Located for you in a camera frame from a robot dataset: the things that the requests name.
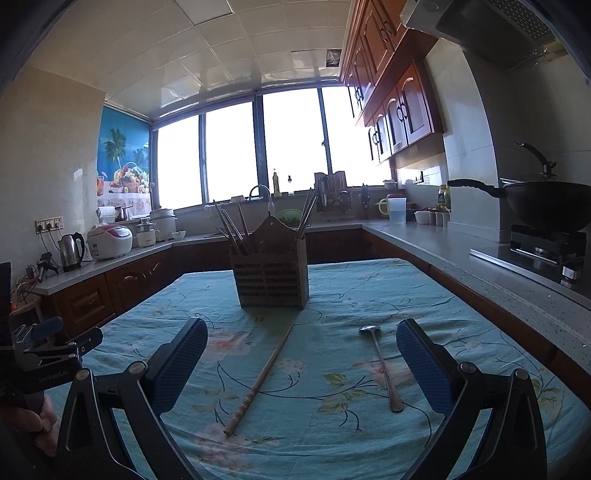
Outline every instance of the range hood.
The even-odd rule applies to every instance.
[[[407,0],[407,28],[450,40],[502,69],[543,55],[550,29],[519,0]]]

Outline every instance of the white rice cooker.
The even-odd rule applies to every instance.
[[[150,221],[156,230],[156,241],[170,240],[177,231],[177,218],[172,208],[158,208],[150,212]]]
[[[86,235],[86,242],[92,258],[107,260],[127,254],[134,237],[129,228],[121,225],[95,225]]]

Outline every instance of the window frame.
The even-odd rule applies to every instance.
[[[320,119],[322,121],[323,131],[323,146],[326,152],[326,167],[327,171],[332,174],[332,158],[330,156],[330,138],[328,133],[328,125],[326,122],[326,110],[324,106],[324,96],[322,89],[324,87],[346,87],[343,83],[338,80],[324,80],[320,82],[314,82],[312,84],[306,83],[302,85],[289,85],[289,86],[276,86],[268,87],[254,92],[234,96],[229,99],[224,99],[215,103],[208,104],[206,106],[196,105],[194,107],[182,110],[171,115],[167,115],[164,118],[152,123],[152,135],[151,135],[151,163],[150,163],[150,178],[154,179],[152,183],[152,206],[154,208],[160,207],[160,196],[158,192],[158,129],[166,125],[176,123],[177,121],[183,120],[191,116],[199,116],[199,157],[195,160],[199,162],[199,172],[201,179],[201,194],[202,204],[200,205],[188,205],[183,208],[194,208],[203,205],[210,205],[209,189],[207,185],[207,149],[206,149],[206,122],[207,113],[222,109],[224,107],[238,105],[240,103],[252,102],[252,124],[253,124],[253,135],[255,143],[255,158],[256,158],[256,177],[258,184],[264,185],[269,188],[269,177],[268,177],[268,165],[267,165],[267,144],[265,141],[265,111],[263,107],[263,96],[267,93],[285,92],[289,90],[301,90],[301,89],[312,89],[315,88],[318,93],[318,102],[320,106]],[[261,192],[261,196],[268,199],[268,193],[266,190]]]

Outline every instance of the screw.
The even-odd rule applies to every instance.
[[[517,370],[515,370],[515,376],[522,380],[527,380],[530,377],[529,373],[523,370],[522,368],[518,368]]]
[[[88,371],[88,369],[83,368],[82,370],[78,370],[78,373],[76,374],[76,379],[77,380],[84,380],[85,378],[88,377],[89,374],[90,374],[90,372]]]
[[[460,368],[464,373],[467,374],[472,374],[476,371],[476,365],[474,365],[472,362],[462,362],[460,364]]]
[[[129,366],[129,373],[130,374],[139,374],[140,372],[144,371],[145,363],[143,362],[134,362]]]

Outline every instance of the fruit poster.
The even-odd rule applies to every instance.
[[[98,206],[126,206],[131,215],[151,210],[150,124],[103,108],[97,154]]]

